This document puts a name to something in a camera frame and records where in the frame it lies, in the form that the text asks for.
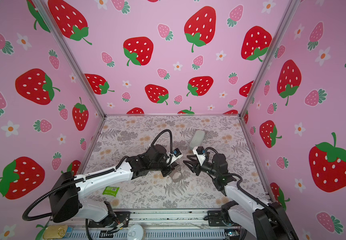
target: strawberry wallpaper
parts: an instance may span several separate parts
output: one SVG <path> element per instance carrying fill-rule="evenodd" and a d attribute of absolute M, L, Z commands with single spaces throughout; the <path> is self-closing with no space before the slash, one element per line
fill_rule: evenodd
<path fill-rule="evenodd" d="M 241 111 L 287 4 L 48 0 L 107 114 Z"/>
<path fill-rule="evenodd" d="M 245 117 L 300 239 L 346 239 L 346 2 L 300 3 Z"/>
<path fill-rule="evenodd" d="M 22 213 L 91 143 L 100 118 L 74 76 L 32 1 L 1 0 L 0 239 L 40 239 L 47 219 Z M 31 215 L 47 212 L 44 201 Z"/>

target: white flower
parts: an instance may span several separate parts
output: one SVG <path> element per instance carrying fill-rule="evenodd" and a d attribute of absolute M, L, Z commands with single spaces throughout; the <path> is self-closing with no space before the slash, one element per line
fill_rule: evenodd
<path fill-rule="evenodd" d="M 316 4 L 319 4 L 320 6 L 322 6 L 323 2 L 325 2 L 325 0 L 317 0 Z"/>
<path fill-rule="evenodd" d="M 174 70 L 181 71 L 182 65 L 179 62 L 177 62 L 176 64 L 173 64 L 173 67 L 174 67 Z"/>
<path fill-rule="evenodd" d="M 305 130 L 306 130 L 304 127 L 302 127 L 302 122 L 300 122 L 300 124 L 298 124 L 298 125 L 295 124 L 294 127 L 295 127 L 294 134 L 298 133 L 298 135 L 300 135 L 300 136 L 302 136 L 302 132 L 305 132 Z"/>
<path fill-rule="evenodd" d="M 275 3 L 273 3 L 273 0 L 269 0 L 267 2 L 263 2 L 263 9 L 261 11 L 261 13 L 267 12 L 268 14 L 271 11 L 271 8 L 275 6 Z"/>
<path fill-rule="evenodd" d="M 72 83 L 76 83 L 76 76 L 73 73 L 70 74 L 69 77 L 71 78 Z"/>
<path fill-rule="evenodd" d="M 10 237 L 13 237 L 15 235 L 15 232 L 13 231 L 16 228 L 16 224 L 9 227 L 5 226 L 3 233 L 0 234 L 0 239 L 7 240 Z"/>
<path fill-rule="evenodd" d="M 294 179 L 295 180 L 295 188 L 298 188 L 298 190 L 300 190 L 300 192 L 302 192 L 303 189 L 306 189 L 305 185 L 302 184 L 302 179 L 298 180 L 298 179 Z"/>
<path fill-rule="evenodd" d="M 25 50 L 28 50 L 28 48 L 31 48 L 32 45 L 28 42 L 27 36 L 21 36 L 19 33 L 17 33 L 17 43 L 22 45 Z"/>
<path fill-rule="evenodd" d="M 7 137 L 9 137 L 10 135 L 18 135 L 18 127 L 20 127 L 20 125 L 18 124 L 13 124 L 12 121 L 8 121 L 8 126 L 2 126 L 1 129 L 5 131 L 5 135 Z"/>
<path fill-rule="evenodd" d="M 305 240 L 313 240 L 311 237 L 310 237 L 310 232 L 306 232 L 304 229 L 302 229 L 302 232 L 303 232 L 303 238 Z"/>
<path fill-rule="evenodd" d="M 64 136 L 62 133 L 60 133 L 60 137 L 57 138 L 57 141 L 59 141 L 59 145 L 65 143 L 65 138 L 66 138 L 66 136 Z"/>
<path fill-rule="evenodd" d="M 266 167 L 268 168 L 268 170 L 269 170 L 269 167 L 271 166 L 270 163 L 269 163 L 269 160 L 266 160 L 266 161 L 265 161 L 265 166 L 266 166 Z"/>
<path fill-rule="evenodd" d="M 97 7 L 99 9 L 103 8 L 107 10 L 106 3 L 108 2 L 108 0 L 94 0 L 94 1 L 97 3 Z"/>
<path fill-rule="evenodd" d="M 227 95 L 227 93 L 225 93 L 225 91 L 223 91 L 222 93 L 220 93 L 220 98 L 225 98 L 226 95 Z"/>
<path fill-rule="evenodd" d="M 217 56 L 216 60 L 221 60 L 221 61 L 223 61 L 223 60 L 224 60 L 224 57 L 226 57 L 226 53 L 224 53 L 224 51 L 222 50 L 221 52 L 216 53 L 216 56 Z"/>
<path fill-rule="evenodd" d="M 303 31 L 305 27 L 302 26 L 302 24 L 300 24 L 300 26 L 298 26 L 298 28 L 294 31 L 294 39 L 296 38 L 300 38 L 301 37 L 301 32 Z"/>
<path fill-rule="evenodd" d="M 131 86 L 131 84 L 129 83 L 129 80 L 127 81 L 122 81 L 122 85 L 125 86 L 126 88 L 129 88 L 129 86 Z"/>
<path fill-rule="evenodd" d="M 320 50 L 318 52 L 319 56 L 316 58 L 316 62 L 319 62 L 319 65 L 322 66 L 325 60 L 330 59 L 330 55 L 328 54 L 330 51 L 330 47 L 328 47 L 326 50 Z"/>

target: pink wall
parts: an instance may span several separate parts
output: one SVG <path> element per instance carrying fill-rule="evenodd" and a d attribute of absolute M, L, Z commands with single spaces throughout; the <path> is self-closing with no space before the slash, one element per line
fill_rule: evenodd
<path fill-rule="evenodd" d="M 310 41 L 318 41 L 311 51 Z M 249 108 L 247 126 L 298 237 L 346 239 L 346 2 L 305 0 L 281 45 L 285 52 L 273 58 Z M 291 89 L 284 91 L 286 84 Z M 273 124 L 277 137 L 282 136 L 275 144 Z"/>
<path fill-rule="evenodd" d="M 113 1 L 108 0 L 102 1 L 103 5 L 98 0 L 62 2 L 49 0 L 48 6 L 84 73 L 96 75 L 89 76 L 91 81 L 97 77 L 108 82 L 109 91 L 104 92 L 98 88 L 98 81 L 92 83 L 92 88 L 98 93 L 96 97 L 108 114 L 124 114 L 132 108 L 141 108 L 147 114 L 178 113 L 190 108 L 191 112 L 200 114 L 240 111 L 246 94 L 241 95 L 239 91 L 241 89 L 242 92 L 245 85 L 251 86 L 250 82 L 254 80 L 261 64 L 256 57 L 251 61 L 244 58 L 256 48 L 263 50 L 270 44 L 270 35 L 275 34 L 288 4 L 288 0 L 276 0 L 274 3 L 271 0 L 265 2 L 265 6 L 263 1 L 223 1 L 222 4 L 211 0 L 114 1 L 122 2 L 123 5 L 113 5 Z M 196 20 L 194 17 L 187 22 L 197 11 L 200 11 L 198 16 L 201 18 Z M 236 20 L 237 25 L 231 22 L 230 16 Z M 78 29 L 71 36 L 72 31 L 75 32 L 73 25 L 77 25 Z M 169 31 L 172 31 L 172 39 L 167 35 Z M 201 34 L 199 42 L 191 36 L 195 32 Z M 188 42 L 185 33 L 188 33 L 189 41 L 195 43 L 193 53 L 193 43 Z M 244 41 L 246 34 L 249 46 Z M 128 40 L 136 37 L 147 38 Z M 133 48 L 142 43 L 147 45 Z M 129 61 L 124 54 L 124 46 L 127 47 L 129 57 L 136 52 L 136 59 L 133 61 L 141 65 Z M 192 68 L 194 62 L 200 66 L 199 69 Z M 237 77 L 230 76 L 229 80 L 231 73 L 236 73 Z M 194 96 L 188 90 L 188 82 L 192 78 L 195 78 L 195 83 L 199 86 L 203 85 L 200 79 L 213 84 L 210 88 L 206 88 L 207 84 L 204 84 L 202 89 L 192 90 L 199 94 Z M 150 89 L 149 86 L 147 91 L 151 90 L 151 93 L 148 96 L 145 87 L 149 84 L 159 86 L 159 90 L 165 92 L 160 92 L 153 86 Z M 155 91 L 157 97 L 158 93 L 160 96 L 164 95 L 162 103 L 156 103 L 159 99 L 155 98 Z"/>
<path fill-rule="evenodd" d="M 51 189 L 61 171 L 66 171 L 72 161 L 82 161 L 86 151 L 81 148 L 80 139 L 84 138 L 89 147 L 100 121 L 95 118 L 95 108 L 78 80 L 71 81 L 72 70 L 51 33 L 38 22 L 35 30 L 34 23 L 26 1 L 0 1 L 0 96 L 4 98 L 0 99 L 0 177 L 3 177 L 0 179 L 0 239 L 6 239 L 4 234 L 7 238 L 14 235 L 13 239 L 36 238 L 41 230 L 36 225 L 44 225 L 47 219 L 24 222 L 22 213 Z M 9 46 L 13 47 L 13 53 L 4 54 L 1 48 L 5 50 Z M 48 52 L 52 49 L 57 53 L 53 63 L 58 69 L 50 62 Z M 22 75 L 32 69 L 39 70 Z M 52 101 L 49 101 L 52 88 L 45 85 L 46 91 L 42 88 L 44 73 L 53 87 L 60 89 L 60 92 L 55 90 Z M 89 112 L 82 131 L 75 126 L 72 115 L 79 97 Z M 67 115 L 66 110 L 60 114 L 59 104 L 65 105 Z M 46 124 L 40 126 L 39 132 L 35 130 L 35 121 L 42 119 L 51 123 L 50 130 Z M 61 134 L 66 138 L 60 144 Z M 57 152 L 61 154 L 60 159 L 53 158 Z M 47 212 L 50 212 L 49 203 L 44 201 L 31 215 Z"/>

